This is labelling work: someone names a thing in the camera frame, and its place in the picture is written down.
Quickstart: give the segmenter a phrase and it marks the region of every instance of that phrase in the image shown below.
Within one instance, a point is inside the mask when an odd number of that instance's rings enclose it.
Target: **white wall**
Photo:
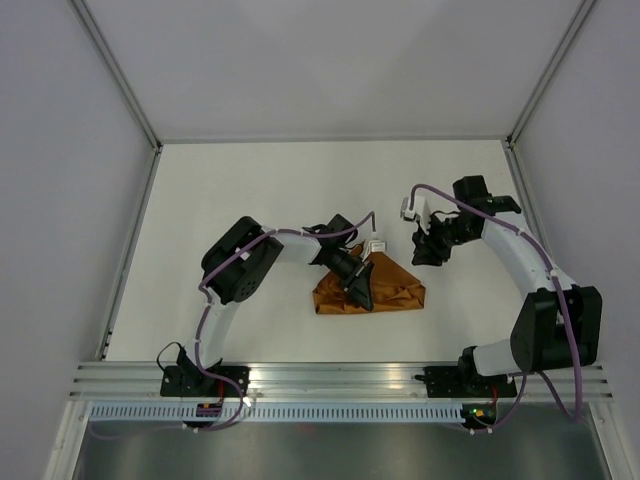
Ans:
[[[639,19],[599,2],[519,150],[558,262],[604,297],[600,358],[640,452]]]
[[[0,465],[40,478],[150,148],[63,0],[0,2]]]
[[[506,135],[579,0],[88,0],[175,139]]]

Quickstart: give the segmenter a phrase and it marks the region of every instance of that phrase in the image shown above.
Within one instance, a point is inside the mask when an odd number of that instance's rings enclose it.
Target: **white floor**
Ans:
[[[415,227],[399,218],[413,184],[450,192],[473,174],[517,200],[497,140],[165,146],[108,360],[152,360],[168,342],[193,338],[202,255],[243,215],[299,228],[336,213],[355,223],[375,210],[388,254],[422,280],[427,300],[422,311],[319,316],[311,290],[326,270],[276,265],[241,306],[226,361],[456,360],[466,346],[508,337],[522,300],[493,252],[476,241],[456,247],[443,267],[413,267]]]

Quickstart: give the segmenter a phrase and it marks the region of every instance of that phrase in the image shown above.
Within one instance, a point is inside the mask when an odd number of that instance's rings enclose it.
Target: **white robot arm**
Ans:
[[[572,365],[553,277],[558,280],[569,306],[580,364],[592,364],[597,355],[602,311],[598,291],[594,287],[577,286],[556,266],[549,271],[540,252],[522,238],[523,234],[531,233],[520,207],[509,196],[491,195],[482,176],[464,177],[454,183],[453,190],[455,200],[498,222],[485,220],[467,210],[440,220],[437,213],[430,212],[424,197],[416,196],[413,202],[406,198],[401,216],[418,224],[412,236],[415,245],[412,263],[442,266],[450,258],[453,246],[481,239],[502,261],[524,298],[510,338],[463,351],[458,361],[463,376],[490,377]],[[503,226],[505,222],[515,226],[517,234]]]

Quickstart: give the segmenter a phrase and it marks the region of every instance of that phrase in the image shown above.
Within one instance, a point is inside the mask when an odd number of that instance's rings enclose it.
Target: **brown fabric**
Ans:
[[[359,255],[362,249],[356,249],[359,250],[353,253]],[[382,252],[372,253],[369,260],[374,264],[371,274],[373,312],[367,312],[364,308],[350,303],[340,288],[338,276],[329,272],[313,291],[313,303],[317,314],[396,312],[424,308],[426,289],[420,280]]]

